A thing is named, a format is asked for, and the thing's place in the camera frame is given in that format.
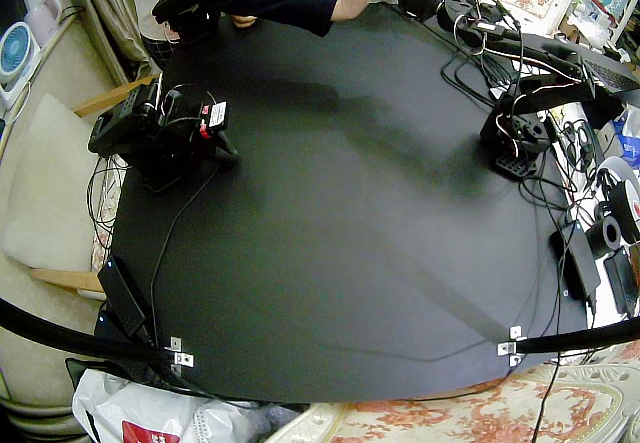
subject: wooden frame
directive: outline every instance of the wooden frame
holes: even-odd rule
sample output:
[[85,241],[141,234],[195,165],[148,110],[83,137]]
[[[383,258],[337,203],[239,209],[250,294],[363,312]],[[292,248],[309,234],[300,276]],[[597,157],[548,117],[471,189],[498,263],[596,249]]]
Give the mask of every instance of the wooden frame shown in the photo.
[[56,286],[104,293],[98,280],[98,274],[93,271],[60,271],[31,268],[29,276],[35,280],[51,283]]
[[[157,77],[158,75],[148,76],[133,83],[127,83],[126,85],[114,88],[75,107],[73,112],[82,118],[83,116],[90,115],[104,108],[117,105],[121,101],[124,101],[131,90],[140,85],[148,85]],[[102,285],[100,285],[100,281],[98,280],[98,274],[93,271],[61,271],[30,268],[29,276],[35,280],[44,281],[64,288],[104,293]]]

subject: white label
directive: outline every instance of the white label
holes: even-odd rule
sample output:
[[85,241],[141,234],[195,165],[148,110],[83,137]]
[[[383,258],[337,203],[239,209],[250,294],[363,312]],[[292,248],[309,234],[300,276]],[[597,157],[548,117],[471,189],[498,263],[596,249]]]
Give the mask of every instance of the white label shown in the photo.
[[209,126],[218,126],[224,122],[224,115],[227,110],[227,102],[223,101],[211,107],[211,118],[209,118]]
[[496,25],[490,25],[489,23],[483,23],[483,22],[478,23],[477,26],[481,30],[487,30],[487,31],[493,31],[496,29]]

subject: curtain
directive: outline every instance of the curtain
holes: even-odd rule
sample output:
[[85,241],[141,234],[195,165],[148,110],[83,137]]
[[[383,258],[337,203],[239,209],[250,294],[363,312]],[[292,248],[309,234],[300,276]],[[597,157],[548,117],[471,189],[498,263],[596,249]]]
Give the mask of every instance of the curtain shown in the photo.
[[133,0],[71,0],[89,39],[118,85],[151,74],[151,60],[138,32]]

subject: electric fan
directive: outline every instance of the electric fan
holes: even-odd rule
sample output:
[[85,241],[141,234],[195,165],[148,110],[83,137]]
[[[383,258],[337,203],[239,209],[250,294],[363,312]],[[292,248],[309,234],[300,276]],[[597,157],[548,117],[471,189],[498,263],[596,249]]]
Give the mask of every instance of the electric fan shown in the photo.
[[0,40],[0,97],[7,109],[38,67],[42,55],[29,26],[14,23]]

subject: plastic bag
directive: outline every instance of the plastic bag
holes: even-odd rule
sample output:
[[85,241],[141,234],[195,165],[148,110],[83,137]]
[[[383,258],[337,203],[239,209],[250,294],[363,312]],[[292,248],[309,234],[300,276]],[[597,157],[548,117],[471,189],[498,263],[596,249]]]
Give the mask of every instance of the plastic bag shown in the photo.
[[87,433],[101,443],[248,443],[271,431],[269,409],[234,405],[89,369],[80,379],[72,409]]
[[622,145],[621,158],[631,168],[640,168],[640,110],[629,107],[612,124]]

